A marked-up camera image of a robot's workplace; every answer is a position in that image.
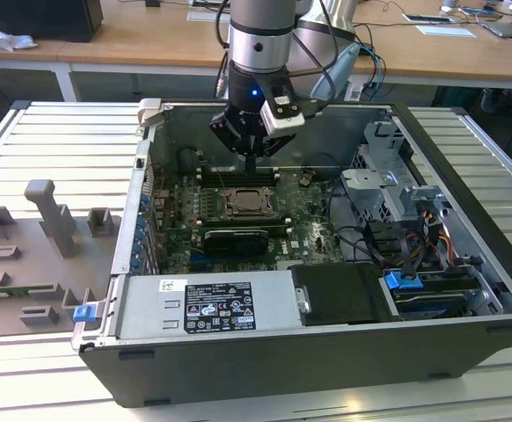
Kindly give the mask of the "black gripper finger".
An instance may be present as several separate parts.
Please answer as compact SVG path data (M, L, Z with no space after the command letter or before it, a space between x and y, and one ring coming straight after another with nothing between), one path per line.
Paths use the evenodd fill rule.
M209 128L225 148L244 158L246 175L252 174L251 114L237 109L225 109L215 115Z
M257 160L270 157L290 143L296 136L284 135L275 138L265 138L263 135L250 136L250 174L256 172Z

